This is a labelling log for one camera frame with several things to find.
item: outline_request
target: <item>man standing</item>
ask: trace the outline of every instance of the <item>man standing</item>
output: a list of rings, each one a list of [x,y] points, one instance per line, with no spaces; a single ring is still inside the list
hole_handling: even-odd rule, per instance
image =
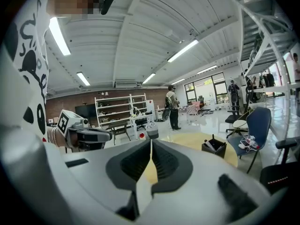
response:
[[[234,106],[239,106],[240,105],[238,90],[240,90],[238,85],[234,84],[234,80],[231,80],[230,85],[228,87],[228,91],[231,93],[231,102],[232,102],[232,105],[233,105],[232,110],[236,110]]]
[[[298,63],[298,55],[296,53],[294,53],[292,56],[294,58],[292,68],[294,70],[295,82],[299,83],[300,82],[300,65]],[[300,88],[296,88],[296,97],[295,97],[295,99],[296,99],[297,102],[299,102],[299,91],[300,91]]]
[[[178,105],[179,101],[177,99],[176,93],[174,92],[174,86],[170,85],[168,87],[168,93],[166,94],[166,103],[169,105],[170,108],[170,123],[173,130],[180,130],[181,128],[178,127]]]

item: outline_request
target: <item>trash can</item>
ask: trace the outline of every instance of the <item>trash can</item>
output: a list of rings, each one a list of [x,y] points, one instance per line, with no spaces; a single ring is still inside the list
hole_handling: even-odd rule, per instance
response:
[[[146,132],[150,139],[156,139],[159,136],[158,135],[158,127],[156,126],[156,124],[154,122],[152,122],[146,126]]]

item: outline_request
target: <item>box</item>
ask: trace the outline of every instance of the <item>box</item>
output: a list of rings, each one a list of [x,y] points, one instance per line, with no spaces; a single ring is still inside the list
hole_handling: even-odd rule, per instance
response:
[[[202,144],[202,151],[210,152],[221,158],[224,158],[227,144],[225,142],[220,142],[217,139],[215,139],[214,135],[212,135],[212,139],[210,139],[209,142],[213,146],[213,148],[216,150],[216,152],[211,150],[205,143]]]

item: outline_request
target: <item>small table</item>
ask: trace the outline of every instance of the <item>small table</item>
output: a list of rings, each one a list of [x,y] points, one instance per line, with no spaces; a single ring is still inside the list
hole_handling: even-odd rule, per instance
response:
[[[137,127],[136,127],[135,121],[139,120],[139,119],[147,118],[148,122],[150,122],[150,117],[151,117],[151,121],[153,122],[153,114],[140,115],[140,116],[136,116],[136,117],[129,117],[129,119],[131,121],[131,125],[133,126],[133,130],[135,131],[135,139],[138,139]]]
[[[204,140],[212,139],[211,134],[206,133],[181,133],[181,134],[173,134],[171,137],[166,137],[162,139],[162,141],[177,143],[182,146],[186,146],[196,150],[202,150],[202,143]],[[226,140],[215,136],[215,139],[227,143],[226,152],[224,156],[224,160],[229,164],[238,167],[238,156],[233,148],[233,146]]]

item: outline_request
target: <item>fluorescent light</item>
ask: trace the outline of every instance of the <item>fluorescent light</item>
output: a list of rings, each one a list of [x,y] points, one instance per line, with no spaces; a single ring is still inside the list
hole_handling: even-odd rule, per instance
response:
[[[178,80],[177,82],[173,82],[172,85],[174,85],[174,84],[176,84],[176,83],[180,83],[180,82],[182,82],[182,81],[184,81],[184,80],[185,80],[185,78],[182,78],[182,79]]]
[[[216,79],[216,80],[214,80],[214,82],[215,82],[215,81],[219,81],[219,80],[221,80],[221,79],[224,79],[224,78],[222,77],[222,78]]]
[[[86,80],[82,72],[77,73],[77,76],[79,76],[79,78],[81,79],[81,81],[83,81],[85,86],[90,86],[90,83],[88,82],[88,80]]]
[[[57,46],[60,48],[62,54],[64,56],[70,55],[70,50],[68,49],[68,46],[64,40],[64,37],[62,36],[60,26],[58,24],[57,18],[53,17],[50,19],[49,24],[50,31],[56,41]]]
[[[192,48],[195,46],[199,41],[198,40],[193,40],[190,44],[182,48],[179,52],[174,54],[171,58],[168,59],[168,62],[173,62],[176,58],[178,58],[180,55],[184,54],[188,49]]]
[[[147,79],[143,82],[143,84],[149,81],[154,75],[155,73],[152,73],[149,77],[147,77]]]
[[[207,69],[205,69],[205,70],[202,70],[202,71],[198,72],[197,74],[204,73],[204,72],[206,72],[206,71],[208,71],[208,70],[211,70],[211,69],[213,69],[213,68],[217,68],[217,65],[214,65],[214,66],[209,67],[209,68],[207,68]]]

